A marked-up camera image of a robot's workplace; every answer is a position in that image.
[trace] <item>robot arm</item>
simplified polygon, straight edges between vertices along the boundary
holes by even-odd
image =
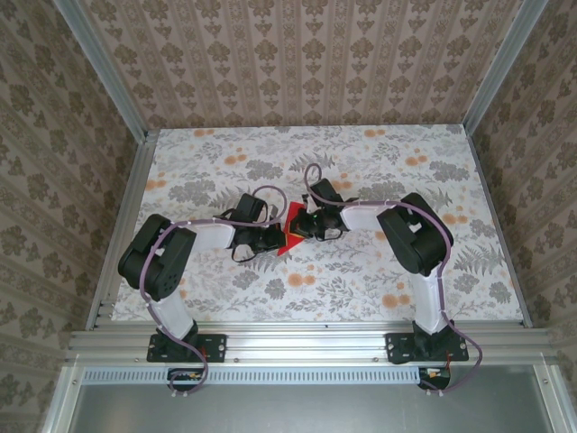
[[[333,202],[345,203],[336,193],[327,179],[321,179],[311,185],[311,190],[320,198]],[[442,331],[447,325],[443,319],[437,289],[436,267],[446,255],[446,245],[438,229],[430,221],[416,212],[402,206],[346,206],[327,205],[324,201],[312,197],[318,209],[308,214],[303,209],[291,221],[292,233],[304,237],[325,239],[327,229],[341,232],[353,230],[372,230],[385,233],[393,253],[399,263],[409,272],[415,293],[415,323],[428,335]],[[453,237],[433,209],[416,193],[411,193],[401,200],[418,207],[433,217],[449,235]]]
[[[218,217],[217,221],[223,223],[210,222],[191,225],[188,228],[179,227],[162,242],[160,245],[162,255],[156,253],[152,257],[144,286],[150,297],[149,307],[170,334],[195,345],[196,322],[188,314],[177,290],[191,253],[215,248],[231,248],[234,258],[235,248],[242,244],[248,245],[254,256],[284,246],[285,236],[280,230],[280,224],[264,227],[234,226],[233,222],[253,223],[259,218],[264,207],[266,207],[264,201],[243,194],[235,209],[230,209]],[[164,216],[149,216],[126,249],[118,264],[118,271],[131,287],[140,288],[144,261],[160,234],[170,224],[171,222]]]

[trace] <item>metal frame bar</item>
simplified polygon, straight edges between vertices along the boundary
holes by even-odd
[[[83,385],[168,384],[170,367],[87,367]],[[175,384],[190,384],[175,380]],[[240,367],[211,366],[207,385],[409,385],[419,384],[417,367]]]
[[[544,329],[527,329],[516,322],[463,321],[458,326],[483,347],[485,364],[533,365],[542,363],[543,357],[548,362],[554,360]],[[411,331],[408,322],[205,322],[199,323],[199,327],[203,333],[228,335],[226,364],[287,367],[392,365],[387,360],[384,336]],[[128,322],[73,333],[66,361],[83,366],[146,364],[149,338],[155,329],[153,322]],[[471,360],[465,364],[473,364],[478,357],[473,347],[469,351]]]
[[[84,368],[64,366],[52,396],[42,433],[68,432],[80,394]]]
[[[499,47],[495,59],[491,63],[479,90],[472,100],[469,110],[463,119],[467,134],[474,133],[483,115],[513,66],[517,55],[533,30],[539,16],[545,9],[547,0],[530,0],[523,2],[515,20],[508,29],[503,43]]]
[[[83,2],[78,0],[55,0],[55,3],[74,33],[80,47],[82,47],[82,51],[90,60],[100,81],[104,84],[108,95],[114,101],[114,105],[126,122],[134,139],[138,144],[143,144],[146,137],[145,131],[147,130],[146,120],[133,102],[129,93],[130,88],[124,84],[114,62],[106,54],[90,19],[82,9]]]
[[[577,431],[577,416],[559,366],[542,363],[534,369],[554,433]]]
[[[134,156],[133,167],[126,183],[126,190],[118,211],[116,224],[110,239],[110,246],[106,252],[105,262],[96,286],[90,313],[88,314],[86,329],[91,329],[95,326],[100,303],[103,299],[111,299],[118,293],[122,277],[116,271],[116,266],[124,249],[133,239],[134,226],[138,218],[138,211],[144,189],[146,188],[146,180],[151,169],[159,133],[159,131],[150,131],[146,137],[146,142],[138,146]]]
[[[410,330],[407,322],[380,323],[201,323],[203,332],[228,335],[227,360],[218,366],[255,372],[263,367],[394,368],[386,359],[384,335]],[[461,322],[460,329],[484,351],[484,365],[533,365],[549,419],[555,433],[575,431],[575,414],[554,350],[545,329],[523,328],[516,322]],[[149,364],[144,362],[152,322],[125,322],[94,331],[73,333],[65,367],[60,375],[47,417],[45,433],[69,431],[80,386],[89,367],[198,367],[199,364]],[[477,353],[470,348],[473,364]],[[425,366],[407,363],[403,366]]]

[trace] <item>wire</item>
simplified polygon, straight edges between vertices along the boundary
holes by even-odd
[[[319,200],[323,203],[326,203],[327,205],[342,206],[342,207],[350,207],[350,206],[391,206],[391,207],[400,206],[400,207],[405,207],[407,209],[410,209],[413,212],[417,212],[420,216],[422,216],[424,219],[426,219],[428,222],[430,222],[438,230],[439,234],[443,237],[446,254],[445,254],[444,259],[441,262],[441,264],[439,266],[437,266],[437,268],[436,268],[437,269],[436,281],[437,281],[437,288],[439,290],[439,307],[441,308],[441,315],[443,316],[443,320],[445,321],[447,326],[449,328],[451,328],[455,334],[457,334],[458,336],[467,340],[469,343],[471,343],[475,347],[475,349],[477,349],[477,352],[479,352],[479,356],[477,357],[477,362],[472,367],[472,369],[467,374],[465,374],[464,377],[455,385],[449,386],[448,388],[445,388],[444,390],[439,390],[433,384],[431,384],[427,381],[421,380],[421,383],[423,383],[426,386],[428,386],[429,388],[431,388],[431,391],[436,392],[440,395],[442,395],[443,393],[455,391],[458,388],[461,388],[479,371],[479,366],[481,365],[481,362],[483,359],[483,351],[482,351],[481,347],[477,344],[477,342],[475,342],[472,338],[470,338],[469,336],[464,334],[462,331],[460,331],[451,322],[451,320],[448,318],[448,316],[445,312],[444,288],[443,288],[443,270],[444,270],[444,267],[446,266],[446,264],[449,262],[449,259],[451,258],[451,240],[449,239],[449,235],[446,233],[443,226],[441,226],[441,224],[439,224],[439,222],[436,219],[434,219],[431,215],[427,214],[420,207],[416,207],[416,206],[410,205],[408,203],[403,203],[402,201],[394,201],[394,200],[360,201],[360,200],[358,200],[358,201],[354,201],[354,202],[340,202],[340,201],[326,200],[325,198],[322,198],[318,194],[316,194],[311,189],[310,184],[308,183],[308,173],[313,168],[316,168],[318,171],[318,178],[316,181],[319,181],[322,179],[323,170],[321,169],[321,166],[319,164],[317,164],[316,162],[313,162],[311,164],[308,164],[307,168],[305,169],[304,181],[305,181],[305,186],[307,187],[308,194],[310,194],[312,197],[316,198],[317,200]]]
[[[152,305],[151,305],[152,297],[151,297],[151,295],[149,295],[146,292],[146,289],[144,288],[145,281],[146,281],[146,274],[148,272],[149,267],[151,266],[151,262],[152,262],[152,258],[154,257],[154,254],[156,254],[156,252],[158,251],[158,249],[162,245],[162,242],[164,241],[164,239],[166,239],[167,236],[178,227],[197,226],[200,224],[225,224],[228,226],[259,227],[259,226],[270,226],[270,225],[274,225],[274,224],[279,223],[282,216],[285,214],[285,212],[287,211],[287,208],[289,207],[289,200],[287,199],[287,195],[284,193],[284,191],[282,189],[275,187],[273,185],[263,185],[261,187],[258,187],[256,190],[254,190],[253,194],[255,194],[256,192],[258,192],[261,189],[274,189],[282,197],[283,202],[284,202],[283,208],[279,212],[279,215],[276,218],[273,218],[271,221],[263,221],[260,223],[242,223],[242,222],[238,222],[238,221],[229,221],[227,219],[220,219],[217,217],[210,218],[210,219],[196,219],[194,221],[178,221],[176,223],[172,223],[172,224],[170,224],[170,226],[168,226],[166,228],[166,230],[164,230],[160,234],[160,236],[158,237],[158,239],[156,240],[156,242],[152,246],[151,251],[148,253],[146,260],[144,261],[144,265],[142,266],[141,277],[139,279],[139,292],[141,294],[141,297],[146,302],[146,309],[148,309],[148,312],[150,313],[152,319],[156,322],[156,324],[159,327],[159,330],[165,336],[167,336],[173,342],[175,342],[179,345],[182,345],[182,346],[186,347],[186,349],[190,350],[193,354],[195,354],[198,357],[198,359],[200,360],[200,362],[203,365],[204,371],[203,371],[202,377],[198,381],[197,386],[195,386],[189,392],[186,392],[187,395],[190,393],[193,393],[193,392],[197,392],[201,388],[201,386],[205,383],[206,378],[208,377],[208,362],[206,361],[206,358],[198,351],[198,349],[196,349],[194,346],[190,345],[189,343],[182,341],[180,338],[174,336],[172,333],[170,333],[170,331],[168,331],[167,328],[165,328],[162,325],[162,321],[157,316],[157,314],[154,312],[154,309],[152,309]],[[174,388],[173,382],[174,382],[174,375],[173,375],[173,377],[171,377],[170,382],[169,382],[169,387],[172,390],[172,393],[174,395],[178,395],[178,394],[184,395],[185,394],[184,392],[179,392]]]

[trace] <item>gray leaf pattern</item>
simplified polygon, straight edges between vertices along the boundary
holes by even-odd
[[[244,192],[265,184],[301,202],[304,169],[317,162],[344,199],[400,199],[420,193],[455,237],[445,277],[449,312],[466,319],[519,319],[489,207],[459,128],[163,130],[137,226],[151,213],[175,221],[219,215],[234,207]],[[440,155],[437,147],[451,151]],[[258,196],[282,208],[275,191],[263,189]],[[69,217],[77,224],[74,212]],[[19,248],[21,240],[10,236],[6,247]],[[196,320],[374,321],[414,316],[410,279],[382,232],[345,233],[338,241],[323,243],[305,240],[281,256],[262,253],[247,263],[232,262],[230,254],[191,254],[179,289]],[[50,267],[60,275],[63,268]],[[79,280],[78,290],[92,289]],[[138,293],[123,282],[114,319],[148,317]]]

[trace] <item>aluminum frame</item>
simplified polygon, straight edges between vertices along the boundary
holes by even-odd
[[[388,332],[410,329],[403,322],[372,323],[201,323],[203,332],[228,335],[224,368],[276,367],[372,367],[391,368],[384,347]],[[483,347],[483,365],[532,365],[555,433],[577,431],[575,413],[565,388],[554,350],[545,329],[525,328],[516,322],[461,322],[460,329]],[[149,364],[145,362],[152,322],[97,327],[75,332],[65,367],[54,394],[44,433],[68,432],[84,372],[89,367],[131,367],[146,371],[151,366],[194,367],[199,364]],[[470,347],[473,364],[477,352]],[[407,363],[425,366],[435,363]]]
[[[116,271],[116,266],[126,247],[133,239],[134,227],[146,188],[146,180],[154,159],[156,142],[160,131],[150,131],[143,145],[139,145],[134,156],[133,167],[126,182],[123,201],[118,211],[116,224],[106,252],[96,292],[92,301],[86,329],[92,329],[96,323],[100,302],[104,299],[116,299],[122,277]]]
[[[142,194],[153,161],[159,132],[150,132],[146,143],[140,146],[123,204],[114,229],[111,246],[98,283],[95,300],[87,322],[87,331],[75,332],[69,342],[65,366],[44,428],[45,433],[68,432],[77,404],[84,371],[89,367],[131,367],[146,369],[151,366],[199,366],[199,364],[148,364],[146,352],[150,335],[155,332],[151,321],[113,321],[114,299],[120,276],[116,263],[132,239],[133,229],[142,201]],[[469,139],[475,164],[481,175],[481,184],[497,222],[487,184],[482,176],[479,160]],[[527,307],[521,296],[517,276],[512,270],[503,235],[496,224],[499,240],[513,282],[523,322],[461,321],[458,326],[483,348],[483,365],[532,365],[540,381],[549,418],[555,433],[575,431],[575,414],[555,363],[546,330],[531,327]],[[228,335],[225,368],[254,369],[262,367],[377,367],[391,368],[387,360],[384,336],[390,332],[410,332],[408,322],[204,322],[199,323],[203,333]],[[469,347],[470,361],[474,364],[478,353]],[[408,363],[404,366],[426,366],[436,363]]]
[[[90,60],[92,67],[112,98],[118,112],[136,142],[144,143],[146,137],[146,119],[139,111],[131,96],[132,91],[120,76],[114,61],[106,52],[105,45],[99,40],[90,18],[78,0],[55,0],[60,13],[74,33],[82,51]]]
[[[547,0],[531,0],[523,2],[519,8],[463,119],[467,134],[473,134],[479,126],[546,6]]]

